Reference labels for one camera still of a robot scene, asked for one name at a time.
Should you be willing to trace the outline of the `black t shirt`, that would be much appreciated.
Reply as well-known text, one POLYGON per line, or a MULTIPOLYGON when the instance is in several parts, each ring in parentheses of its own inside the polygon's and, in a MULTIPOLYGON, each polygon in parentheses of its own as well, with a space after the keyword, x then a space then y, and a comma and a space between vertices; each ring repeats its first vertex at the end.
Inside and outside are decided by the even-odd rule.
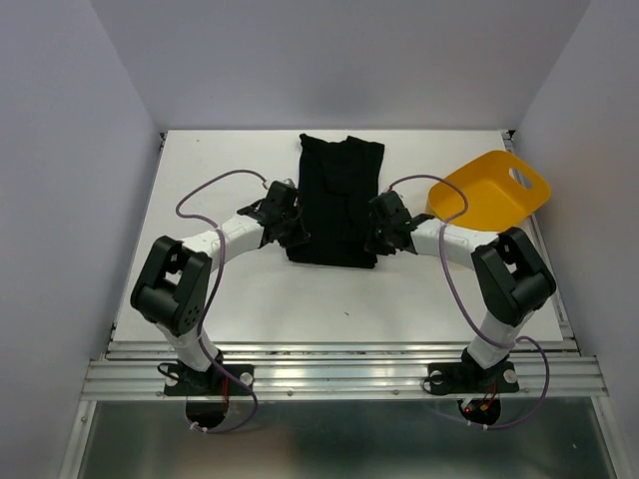
POLYGON ((287 249, 292 262, 372 269, 365 249, 368 202, 378 195, 385 145, 348 136, 328 142, 300 135, 299 204, 310 238, 287 249))

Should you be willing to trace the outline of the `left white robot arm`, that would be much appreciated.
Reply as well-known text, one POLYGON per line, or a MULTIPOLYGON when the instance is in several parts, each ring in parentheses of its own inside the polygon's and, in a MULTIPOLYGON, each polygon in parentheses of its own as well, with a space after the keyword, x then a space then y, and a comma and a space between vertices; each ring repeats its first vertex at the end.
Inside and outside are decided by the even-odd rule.
POLYGON ((224 267, 241 254, 277 242, 304 243, 298 190, 275 181, 264 198, 239 209, 221 225, 192 215, 209 229, 186 239, 162 236, 154 241, 131 293, 131 306, 155 325, 173 346, 178 361, 160 368, 175 386, 212 394, 234 379, 223 354, 204 331, 204 320, 224 267))

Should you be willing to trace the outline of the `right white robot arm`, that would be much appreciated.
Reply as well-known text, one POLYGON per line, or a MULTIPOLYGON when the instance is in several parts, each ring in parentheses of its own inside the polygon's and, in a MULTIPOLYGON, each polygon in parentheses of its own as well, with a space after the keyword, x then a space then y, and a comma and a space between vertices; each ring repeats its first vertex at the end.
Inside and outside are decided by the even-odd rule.
POLYGON ((412 216, 400 196, 384 193, 369 203, 371 230, 366 245, 376 254, 406 251, 436 256, 444 277, 449 265, 462 265, 475 274, 486 313, 471 321, 474 337, 457 362, 433 363, 423 382, 433 395, 500 392, 519 389, 510 351, 535 339, 521 330, 555 293, 556 282, 528 235, 519 228, 502 233, 456 227, 434 216, 412 216))

